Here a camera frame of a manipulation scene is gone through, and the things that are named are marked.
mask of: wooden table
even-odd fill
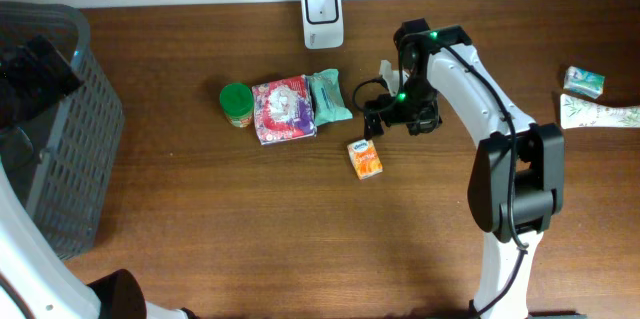
[[[204,318],[464,309],[482,254],[466,202],[475,149],[445,99],[435,133],[397,127],[376,139],[384,173],[359,181],[346,145],[362,136],[360,113],[264,147],[253,128],[225,121],[220,89],[337,68],[346,98],[381,59],[396,65],[400,23],[426,17],[463,25],[539,123],[555,120],[568,65],[607,77],[600,102],[637,105],[638,3],[348,1],[344,45],[318,51],[303,45],[299,3],[84,10],[127,122],[96,247],[67,265],[86,282],[127,268],[147,300]],[[529,308],[635,317],[640,130],[565,135],[565,205],[536,253]]]

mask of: laundry basket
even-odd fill
[[[0,48],[36,35],[53,43],[84,85],[20,125],[33,155],[7,176],[53,250],[69,259],[93,246],[124,114],[91,53],[82,13],[64,5],[0,2]]]

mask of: black cable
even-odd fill
[[[29,138],[27,133],[25,133],[24,130],[22,128],[18,127],[18,126],[0,130],[0,145],[3,144],[2,143],[3,137],[8,137],[9,135],[14,134],[15,132],[20,132],[22,134],[22,137],[24,138],[24,142],[29,146],[29,157],[26,158],[25,160],[23,160],[22,163],[20,163],[19,165],[14,165],[11,168],[7,166],[5,168],[5,172],[6,172],[7,175],[13,174],[14,172],[26,167],[35,158],[35,148],[33,147],[33,142],[31,141],[31,138]]]
[[[4,289],[5,293],[7,293],[9,298],[16,305],[16,307],[18,307],[18,309],[20,310],[20,313],[22,313],[25,319],[35,319],[35,316],[33,315],[33,313],[31,313],[31,310],[27,306],[27,303],[24,302],[20,294],[18,294],[18,292],[16,292],[15,289],[13,289],[11,284],[9,284],[9,281],[5,279],[5,277],[3,277],[1,274],[0,274],[0,288]]]
[[[507,190],[507,221],[509,225],[509,231],[511,232],[511,236],[513,237],[513,241],[518,246],[518,249],[525,250],[527,249],[529,244],[525,244],[522,241],[520,241],[520,238],[518,237],[518,233],[516,232],[516,226],[513,220],[513,201],[515,196],[514,182],[516,178],[516,161],[518,159],[516,155],[516,151],[517,151],[516,128],[513,125],[513,118],[511,117],[511,114],[509,113],[504,103],[500,99],[500,96],[498,95],[496,90],[493,88],[493,86],[489,84],[487,79],[483,77],[482,74],[478,73],[478,71],[473,67],[473,65],[470,65],[469,63],[467,63],[460,56],[460,54],[458,54],[458,52],[451,49],[450,46],[444,45],[442,43],[440,44],[442,45],[443,48],[447,49],[447,51],[449,51],[449,53],[451,53],[451,55],[453,55],[460,62],[460,64],[462,64],[471,74],[475,75],[475,77],[478,78],[478,80],[487,88],[489,93],[491,93],[496,103],[498,104],[498,107],[500,108],[500,111],[502,112],[502,115],[504,115],[507,125],[509,126],[509,131],[511,132],[511,163],[509,167],[509,188]]]
[[[524,256],[527,254],[526,248],[529,246],[528,243],[522,243],[522,241],[520,241],[520,238],[518,237],[518,233],[516,232],[516,226],[513,220],[513,201],[515,196],[514,182],[515,182],[516,161],[517,161],[517,155],[516,155],[516,151],[517,151],[516,134],[517,133],[516,133],[515,126],[513,125],[513,118],[511,117],[511,114],[507,111],[507,108],[505,107],[504,103],[500,99],[500,96],[498,95],[496,90],[491,86],[491,84],[489,84],[487,79],[483,77],[482,74],[478,73],[478,71],[473,67],[473,65],[470,65],[469,63],[467,63],[460,56],[460,54],[458,54],[458,52],[453,50],[450,46],[443,45],[442,43],[440,44],[449,53],[451,53],[451,55],[453,55],[456,58],[456,60],[458,60],[458,62],[460,62],[460,64],[462,64],[471,74],[473,74],[476,78],[478,78],[478,80],[491,93],[496,103],[498,104],[500,111],[502,111],[502,114],[504,115],[507,125],[509,126],[509,131],[511,133],[511,157],[510,157],[511,160],[510,160],[510,167],[509,167],[509,188],[507,190],[507,221],[509,225],[509,231],[511,232],[511,236],[513,237],[513,241],[516,243],[518,247],[518,251],[519,251],[518,259],[513,268],[513,271],[511,272],[509,281],[505,285],[504,289],[489,304],[487,304],[484,308],[482,308],[475,314],[474,318],[480,318],[482,314],[486,313],[488,310],[493,308],[494,305],[496,305],[502,298],[504,298],[505,295],[507,295],[507,293],[509,292],[509,289],[511,289],[511,286],[513,285],[513,283],[516,280],[516,277],[518,276],[518,272],[520,271],[520,266],[522,265]]]
[[[396,96],[393,97],[393,101],[389,103],[389,105],[387,105],[386,107],[380,108],[380,109],[367,109],[366,107],[361,107],[360,105],[358,105],[358,102],[356,102],[356,93],[358,92],[358,90],[360,90],[360,88],[362,88],[367,84],[378,83],[384,86],[387,90],[389,90],[389,88],[387,88],[386,81],[382,79],[382,77],[377,77],[377,78],[369,79],[367,81],[364,81],[358,84],[358,86],[353,90],[353,94],[351,95],[351,102],[353,103],[353,106],[356,107],[356,109],[363,112],[365,115],[379,114],[392,109],[396,105],[396,103],[398,102],[398,97],[400,96],[401,93],[404,93],[404,82],[403,82],[404,73],[402,69],[403,55],[404,55],[404,47],[398,47],[398,92],[396,93]]]
[[[378,83],[378,84],[386,87],[386,83],[385,83],[384,79],[382,79],[382,77],[377,77],[377,78],[374,78],[374,79],[369,79],[367,81],[363,81],[362,83],[358,84],[358,86],[353,90],[353,94],[351,94],[351,102],[353,102],[353,105],[356,107],[356,109],[358,109],[359,111],[363,112],[365,115],[382,113],[383,111],[387,111],[387,110],[393,108],[394,105],[396,105],[395,98],[389,105],[387,105],[386,107],[381,108],[381,109],[367,109],[366,107],[361,107],[360,105],[358,105],[358,102],[356,102],[356,94],[358,93],[358,90],[360,90],[360,88],[362,88],[363,86],[365,86],[367,84],[372,84],[372,83]]]
[[[489,309],[493,308],[494,305],[496,305],[500,300],[502,300],[502,298],[504,298],[505,295],[507,295],[507,293],[509,292],[509,289],[511,289],[511,286],[513,286],[513,283],[516,281],[516,277],[518,276],[518,272],[520,271],[520,266],[522,266],[522,261],[524,260],[524,256],[526,254],[527,254],[526,250],[521,250],[521,249],[519,250],[518,259],[516,259],[516,264],[513,267],[513,271],[511,271],[511,275],[509,276],[509,280],[507,281],[507,284],[504,286],[504,289],[502,289],[500,294],[498,294],[497,297],[495,297],[491,302],[489,302],[489,304],[485,305],[484,308],[480,309],[477,313],[475,313],[473,319],[480,318],[482,314],[486,313],[487,311],[489,311]]]

